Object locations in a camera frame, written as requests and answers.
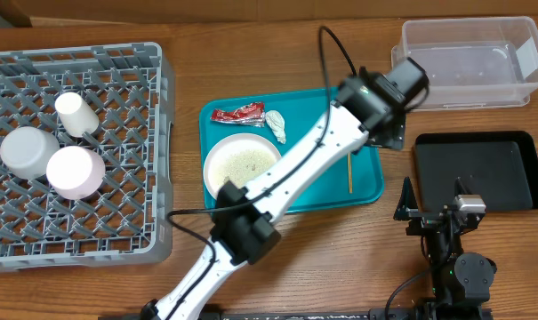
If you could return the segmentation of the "pink cup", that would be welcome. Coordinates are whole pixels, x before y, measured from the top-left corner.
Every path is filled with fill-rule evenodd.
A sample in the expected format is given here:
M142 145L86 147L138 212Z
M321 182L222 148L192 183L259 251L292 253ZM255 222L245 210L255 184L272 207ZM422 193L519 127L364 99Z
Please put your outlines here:
M46 178L51 187L69 200L89 197L102 185L105 173L102 157L79 146L61 148L46 167Z

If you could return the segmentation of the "white label on bin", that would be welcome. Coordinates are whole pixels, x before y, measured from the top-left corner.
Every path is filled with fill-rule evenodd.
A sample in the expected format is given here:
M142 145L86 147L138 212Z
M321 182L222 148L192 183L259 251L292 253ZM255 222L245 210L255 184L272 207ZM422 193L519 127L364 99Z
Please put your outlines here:
M524 79L538 69L538 51L534 39L530 37L517 50L519 68Z

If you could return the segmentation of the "grey bowl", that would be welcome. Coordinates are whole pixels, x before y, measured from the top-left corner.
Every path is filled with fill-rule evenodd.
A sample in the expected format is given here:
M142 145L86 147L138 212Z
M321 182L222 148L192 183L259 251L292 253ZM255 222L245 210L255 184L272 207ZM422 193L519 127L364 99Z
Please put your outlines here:
M50 158L60 149L57 139L34 127L20 127L8 133L0 147L0 157L18 178L32 180L46 174Z

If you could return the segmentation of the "grey dishwasher rack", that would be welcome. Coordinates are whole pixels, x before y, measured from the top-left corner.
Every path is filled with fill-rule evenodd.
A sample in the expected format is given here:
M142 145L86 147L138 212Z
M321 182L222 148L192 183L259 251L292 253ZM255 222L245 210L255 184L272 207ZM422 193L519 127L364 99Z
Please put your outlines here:
M173 115L158 44L0 52L0 273L165 260Z

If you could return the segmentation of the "wooden chopstick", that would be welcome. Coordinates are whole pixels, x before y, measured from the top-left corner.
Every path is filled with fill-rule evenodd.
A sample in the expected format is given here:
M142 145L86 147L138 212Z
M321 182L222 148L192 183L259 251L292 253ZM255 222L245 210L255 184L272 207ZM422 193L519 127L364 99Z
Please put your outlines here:
M347 154L348 190L349 190L350 194L353 193L353 172L352 172L352 161L351 161L352 159L351 159L351 156L352 156L351 153Z

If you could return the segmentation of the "black tray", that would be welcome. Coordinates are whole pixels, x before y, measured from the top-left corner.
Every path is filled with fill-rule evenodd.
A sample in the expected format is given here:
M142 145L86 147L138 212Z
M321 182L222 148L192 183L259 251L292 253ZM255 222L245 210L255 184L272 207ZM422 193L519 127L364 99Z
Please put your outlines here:
M538 210L538 155L528 132L424 133L414 163L426 211L452 202L456 180L489 212Z

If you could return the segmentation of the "clear plastic bin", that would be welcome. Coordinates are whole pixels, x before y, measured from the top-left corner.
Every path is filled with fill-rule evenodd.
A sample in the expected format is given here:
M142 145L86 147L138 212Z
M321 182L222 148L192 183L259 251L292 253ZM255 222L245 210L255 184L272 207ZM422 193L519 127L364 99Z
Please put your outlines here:
M538 89L538 28L527 16L408 20L391 64L405 58L430 80L421 110L522 107Z

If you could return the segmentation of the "teal serving tray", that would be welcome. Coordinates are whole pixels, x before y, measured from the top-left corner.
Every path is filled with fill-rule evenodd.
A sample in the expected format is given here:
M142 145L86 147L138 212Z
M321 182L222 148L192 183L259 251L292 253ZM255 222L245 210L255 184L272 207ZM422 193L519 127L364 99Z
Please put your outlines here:
M267 111L278 111L285 120L286 143L277 141L267 126L254 127L239 124L221 124L210 119L215 109L234 110L253 102L263 102ZM220 140L237 133L253 133L269 140L284 155L300 140L325 112L323 88L296 92L280 92L212 100L199 114L201 161ZM324 172L289 208L290 213L311 212L347 206L370 204L379 199L384 190L384 178L377 148L362 148L351 156L353 193L348 190L347 157Z

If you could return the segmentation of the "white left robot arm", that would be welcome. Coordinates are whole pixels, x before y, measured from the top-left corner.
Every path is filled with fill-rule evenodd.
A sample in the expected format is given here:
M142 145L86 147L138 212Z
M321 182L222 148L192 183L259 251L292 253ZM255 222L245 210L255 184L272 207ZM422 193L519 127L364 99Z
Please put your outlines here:
M196 319L236 271L261 260L278 243L276 229L296 199L330 166L377 134L403 125L413 99L428 95L426 71L407 58L386 76L346 78L325 113L267 171L238 188L225 183L209 210L213 228L205 248L180 283L141 310L142 319Z

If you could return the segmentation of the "white napkin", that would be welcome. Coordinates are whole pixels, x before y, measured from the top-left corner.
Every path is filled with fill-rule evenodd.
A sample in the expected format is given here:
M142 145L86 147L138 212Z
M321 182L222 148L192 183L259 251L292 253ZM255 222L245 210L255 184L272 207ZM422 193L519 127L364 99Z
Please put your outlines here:
M281 144L286 143L285 120L276 110L270 110L265 113L265 121L271 131L274 133L277 141Z

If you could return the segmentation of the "red foil wrapper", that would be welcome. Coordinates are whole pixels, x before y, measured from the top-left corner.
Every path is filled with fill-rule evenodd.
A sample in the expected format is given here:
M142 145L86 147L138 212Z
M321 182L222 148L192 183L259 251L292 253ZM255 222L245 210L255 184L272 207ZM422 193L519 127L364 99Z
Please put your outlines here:
M253 102L230 111L215 109L210 119L222 124L263 127L265 123L265 104L263 102Z

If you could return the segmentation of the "white cup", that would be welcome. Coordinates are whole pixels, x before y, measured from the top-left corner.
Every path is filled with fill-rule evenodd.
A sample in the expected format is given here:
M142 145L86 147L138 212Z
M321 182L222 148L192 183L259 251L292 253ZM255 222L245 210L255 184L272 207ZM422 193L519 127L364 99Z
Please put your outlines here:
M84 133L92 134L100 126L100 121L90 105L75 92L64 92L55 100L55 109L67 131L75 138Z

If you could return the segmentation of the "white dirty plate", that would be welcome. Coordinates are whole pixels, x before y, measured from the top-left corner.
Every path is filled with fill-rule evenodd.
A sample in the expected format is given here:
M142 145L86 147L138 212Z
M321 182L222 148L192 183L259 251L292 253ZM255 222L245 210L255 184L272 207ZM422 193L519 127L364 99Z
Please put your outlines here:
M209 195L216 199L226 182L231 181L241 188L267 171L280 158L277 148L260 135L230 135L216 143L205 157L205 188Z

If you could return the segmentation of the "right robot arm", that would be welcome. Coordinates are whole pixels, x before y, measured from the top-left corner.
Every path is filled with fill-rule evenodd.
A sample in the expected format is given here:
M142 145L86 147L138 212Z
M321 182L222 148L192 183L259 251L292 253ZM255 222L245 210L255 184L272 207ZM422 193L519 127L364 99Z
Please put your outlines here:
M490 300L495 262L465 252L461 236L474 231L486 216L486 204L472 194L462 181L454 183L455 197L439 212L420 212L412 182L404 179L394 220L408 223L406 233L421 239L422 254L429 266L403 282L388 298L383 310L386 319L492 320L492 310L483 304ZM394 298L408 285L429 276L433 296L417 301L412 308L392 310Z

